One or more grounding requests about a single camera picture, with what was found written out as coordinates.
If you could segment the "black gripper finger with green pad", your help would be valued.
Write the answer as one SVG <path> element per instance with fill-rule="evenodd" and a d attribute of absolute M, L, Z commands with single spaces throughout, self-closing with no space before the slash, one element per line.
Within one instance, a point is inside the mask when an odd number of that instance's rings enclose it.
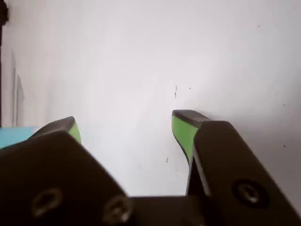
<path fill-rule="evenodd" d="M 193 110 L 172 111 L 207 226 L 298 226 L 301 218 L 236 129 Z"/>
<path fill-rule="evenodd" d="M 0 151 L 3 226 L 119 226 L 132 214 L 131 200 L 82 146 L 72 116 Z"/>

